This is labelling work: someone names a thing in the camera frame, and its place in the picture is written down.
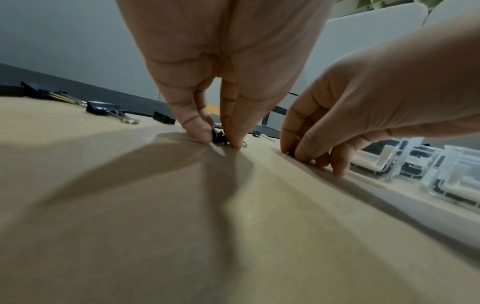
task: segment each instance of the gray wall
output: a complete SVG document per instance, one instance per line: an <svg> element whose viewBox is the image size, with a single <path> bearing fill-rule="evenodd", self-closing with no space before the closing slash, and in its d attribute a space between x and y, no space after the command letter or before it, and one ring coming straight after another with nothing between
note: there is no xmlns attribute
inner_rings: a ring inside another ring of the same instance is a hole
<svg viewBox="0 0 480 304"><path fill-rule="evenodd" d="M114 0L0 0L0 63L158 98Z"/></svg>

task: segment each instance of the dark surface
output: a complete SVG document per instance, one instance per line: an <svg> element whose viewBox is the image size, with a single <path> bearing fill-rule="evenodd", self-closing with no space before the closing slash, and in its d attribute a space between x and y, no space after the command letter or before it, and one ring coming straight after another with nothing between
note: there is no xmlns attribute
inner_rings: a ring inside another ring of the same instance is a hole
<svg viewBox="0 0 480 304"><path fill-rule="evenodd" d="M114 103L128 113L153 116L154 112L157 111L171 118L175 118L165 102L0 64L0 85L19 86L20 82L32 82L38 86L45 86L50 90L66 91L70 96L81 100ZM215 122L220 122L220 117L218 115L212 115L212 117ZM255 130L269 137L280 137L280 132L274 129L257 126Z"/></svg>

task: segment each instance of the wooden table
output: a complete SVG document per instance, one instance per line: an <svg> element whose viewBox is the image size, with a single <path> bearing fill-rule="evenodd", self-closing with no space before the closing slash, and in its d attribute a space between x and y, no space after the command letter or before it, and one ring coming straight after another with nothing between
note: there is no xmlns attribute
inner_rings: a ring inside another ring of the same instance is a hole
<svg viewBox="0 0 480 304"><path fill-rule="evenodd" d="M391 186L138 118L0 99L0 303L479 303L477 251L359 183Z"/></svg>

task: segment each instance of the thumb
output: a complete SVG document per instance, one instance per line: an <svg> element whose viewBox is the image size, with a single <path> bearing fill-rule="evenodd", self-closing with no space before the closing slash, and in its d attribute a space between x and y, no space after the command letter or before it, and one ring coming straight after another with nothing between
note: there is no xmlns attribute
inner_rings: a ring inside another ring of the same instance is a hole
<svg viewBox="0 0 480 304"><path fill-rule="evenodd" d="M334 146L367 132L366 124L355 107L341 100L318 120L300 140L295 158L308 162L329 152Z"/></svg>

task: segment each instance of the hand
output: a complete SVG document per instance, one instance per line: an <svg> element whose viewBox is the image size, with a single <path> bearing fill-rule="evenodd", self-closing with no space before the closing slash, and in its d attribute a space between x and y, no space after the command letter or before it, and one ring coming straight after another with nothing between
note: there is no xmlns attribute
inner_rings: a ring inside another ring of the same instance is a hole
<svg viewBox="0 0 480 304"><path fill-rule="evenodd" d="M117 0L148 70L176 118L203 143L213 120L205 90L221 77L230 143L289 92L333 0Z"/></svg>
<svg viewBox="0 0 480 304"><path fill-rule="evenodd" d="M479 54L472 14L341 59L287 112L281 149L342 176L373 142L479 132Z"/></svg>

